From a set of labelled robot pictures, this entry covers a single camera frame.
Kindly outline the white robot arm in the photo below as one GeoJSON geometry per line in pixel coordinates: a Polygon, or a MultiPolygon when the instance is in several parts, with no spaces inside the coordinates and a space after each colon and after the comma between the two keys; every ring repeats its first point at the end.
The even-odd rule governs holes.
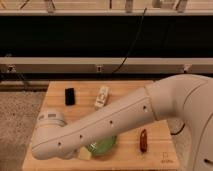
{"type": "Polygon", "coordinates": [[[187,171],[213,171],[213,78],[181,74],[145,85],[72,124],[62,113],[39,114],[34,158],[71,158],[80,147],[170,117],[191,132],[187,171]]]}

